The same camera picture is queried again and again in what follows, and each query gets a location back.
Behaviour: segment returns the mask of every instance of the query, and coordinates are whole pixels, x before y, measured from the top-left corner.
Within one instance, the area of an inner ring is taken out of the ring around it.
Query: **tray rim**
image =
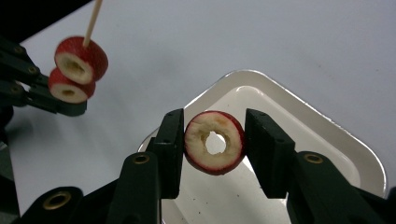
[[[357,144],[359,144],[361,147],[364,147],[367,152],[369,152],[374,159],[376,160],[381,173],[382,173],[382,178],[383,178],[383,187],[382,187],[382,192],[381,195],[378,195],[382,198],[385,198],[387,195],[387,190],[388,190],[388,179],[387,179],[387,172],[385,170],[385,167],[383,165],[383,163],[381,162],[381,160],[378,158],[378,156],[375,154],[375,152],[368,147],[368,145],[366,145],[363,141],[361,141],[358,137],[356,137],[355,135],[353,135],[351,132],[349,132],[347,129],[345,129],[343,126],[341,126],[340,124],[336,123],[335,121],[333,121],[332,119],[330,119],[329,117],[327,117],[324,113],[318,111],[317,109],[315,109],[312,105],[310,105],[308,102],[304,101],[301,97],[299,97],[297,94],[293,93],[292,91],[288,90],[287,88],[285,88],[284,86],[282,86],[279,82],[275,81],[273,78],[265,75],[263,72],[260,72],[258,70],[254,70],[254,69],[237,69],[237,70],[233,70],[229,73],[227,73],[226,75],[222,76],[221,78],[219,78],[216,82],[214,82],[211,86],[209,86],[206,90],[204,90],[202,93],[200,93],[198,96],[196,96],[195,98],[193,98],[189,103],[187,103],[183,108],[184,108],[184,120],[190,120],[192,119],[192,117],[195,114],[192,114],[191,111],[193,110],[192,107],[193,106],[198,106],[201,107],[203,106],[204,108],[208,108],[211,105],[213,105],[214,102],[216,102],[216,100],[206,100],[205,98],[211,99],[210,96],[208,95],[210,94],[214,94],[212,91],[216,90],[216,87],[224,80],[224,79],[228,79],[228,78],[232,78],[235,76],[240,76],[240,73],[250,73],[250,74],[254,74],[256,76],[261,76],[264,77],[264,79],[266,81],[269,81],[272,85],[275,85],[277,88],[279,88],[281,91],[284,91],[289,97],[292,98],[292,100],[297,101],[301,106],[307,107],[308,110],[310,110],[312,113],[316,114],[317,116],[321,117],[323,119],[323,121],[328,122],[330,125],[332,125],[336,130],[338,130],[338,132],[341,132],[342,134],[346,134],[348,137],[350,137],[353,141],[355,141]],[[224,93],[227,93],[229,91],[231,91],[232,89],[236,88],[236,87],[241,87],[241,86],[249,86],[248,84],[238,84],[235,86],[228,86],[226,90],[223,90]],[[156,134],[156,132],[158,132],[158,129],[155,129],[152,133],[150,133],[145,140],[142,142],[142,144],[140,145],[139,149],[137,151],[143,151],[145,150],[143,147],[147,145],[147,143],[149,142],[150,137],[155,136],[154,134]]]

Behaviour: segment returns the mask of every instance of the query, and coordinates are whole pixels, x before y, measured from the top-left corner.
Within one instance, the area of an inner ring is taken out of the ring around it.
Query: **toothpick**
[[[90,24],[88,25],[87,33],[85,34],[84,41],[82,42],[82,47],[87,48],[90,45],[91,35],[93,31],[93,26],[96,23],[96,18],[98,17],[100,6],[103,0],[95,0],[95,6],[91,15]]]

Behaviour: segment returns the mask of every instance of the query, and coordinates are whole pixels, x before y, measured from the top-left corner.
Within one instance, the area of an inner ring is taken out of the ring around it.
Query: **screw hole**
[[[134,157],[134,163],[136,164],[143,164],[149,161],[149,156],[148,155],[139,155]]]
[[[17,46],[14,48],[14,52],[21,54],[24,53],[24,49],[20,46]]]
[[[11,92],[18,93],[18,92],[20,92],[20,88],[18,86],[13,86],[13,87],[11,87]]]
[[[46,201],[43,203],[43,207],[46,210],[54,210],[58,209],[65,204],[67,204],[70,199],[72,198],[72,195],[68,191],[59,191],[55,194],[52,194],[51,196],[48,197]]]
[[[38,72],[37,68],[34,66],[30,66],[27,68],[27,70],[29,71],[29,73],[31,74],[36,74]]]
[[[323,163],[323,159],[315,154],[305,154],[304,159],[315,164]]]

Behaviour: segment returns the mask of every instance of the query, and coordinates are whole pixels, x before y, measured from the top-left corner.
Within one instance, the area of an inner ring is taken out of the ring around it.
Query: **apple flesh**
[[[71,104],[79,104],[93,96],[95,82],[81,85],[65,77],[56,67],[49,74],[49,92],[53,97]]]
[[[67,37],[58,45],[54,57],[62,73],[78,84],[98,81],[108,68],[108,59],[102,48],[92,40],[84,48],[83,41],[83,36]]]
[[[208,152],[205,142],[210,132],[224,138],[224,151],[216,154]],[[244,130],[236,118],[222,111],[208,110],[196,115],[187,125],[185,156],[193,167],[204,173],[225,175],[244,159],[244,142]]]

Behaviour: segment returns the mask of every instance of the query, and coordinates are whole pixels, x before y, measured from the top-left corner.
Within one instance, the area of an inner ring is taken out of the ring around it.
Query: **white table surface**
[[[41,69],[85,35],[93,3],[22,43]],[[396,186],[395,1],[106,0],[92,39],[109,67],[83,116],[17,108],[7,126],[21,213],[41,194],[116,179],[161,123],[223,75],[261,71],[371,147]]]

